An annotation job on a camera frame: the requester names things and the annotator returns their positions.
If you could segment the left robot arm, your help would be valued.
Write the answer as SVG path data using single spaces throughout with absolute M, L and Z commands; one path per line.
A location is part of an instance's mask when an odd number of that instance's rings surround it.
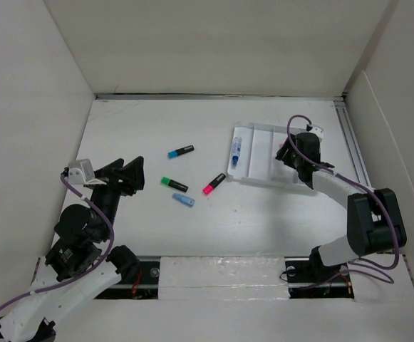
M 145 185 L 144 159 L 118 158 L 94 170 L 89 159 L 70 162 L 60 181 L 80 200 L 65 208 L 53 228 L 58 241 L 30 288 L 0 305 L 0 339 L 54 341 L 62 321 L 108 287 L 130 282 L 140 261 L 114 244 L 113 223 L 121 197 Z

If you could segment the green cap black highlighter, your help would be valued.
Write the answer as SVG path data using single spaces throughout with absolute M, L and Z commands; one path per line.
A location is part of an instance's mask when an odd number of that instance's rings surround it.
M 181 192 L 184 192 L 184 193 L 186 193 L 189 189 L 189 187 L 187 185 L 184 185 L 180 182 L 174 181 L 174 180 L 172 180 L 170 178 L 167 178 L 167 177 L 163 177 L 161 179 L 160 183 L 164 186 L 170 187 L 174 190 L 181 191 Z

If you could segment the clear glue bottle blue cap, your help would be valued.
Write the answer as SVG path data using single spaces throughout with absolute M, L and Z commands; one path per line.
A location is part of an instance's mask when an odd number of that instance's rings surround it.
M 242 148 L 242 138 L 236 136 L 232 142 L 232 151 L 231 151 L 231 165 L 236 167 L 239 161 Z

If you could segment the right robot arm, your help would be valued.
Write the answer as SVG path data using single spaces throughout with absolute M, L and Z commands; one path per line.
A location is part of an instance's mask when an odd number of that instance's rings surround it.
M 407 243 L 398 198 L 394 191 L 373 189 L 334 172 L 321 161 L 320 138 L 311 132 L 289 134 L 276 159 L 295 170 L 310 189 L 321 192 L 346 210 L 346 233 L 328 244 L 314 247 L 306 266 L 289 272 L 290 278 L 307 277 L 310 286 L 320 286 L 347 272 L 347 264 L 386 271 L 367 257 L 393 250 L 391 269 L 398 265 L 400 249 Z

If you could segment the light blue translucent marker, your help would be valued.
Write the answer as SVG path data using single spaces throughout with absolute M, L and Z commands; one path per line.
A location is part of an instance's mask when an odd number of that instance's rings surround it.
M 187 207 L 193 207 L 195 205 L 195 200 L 186 195 L 174 193 L 172 198 Z

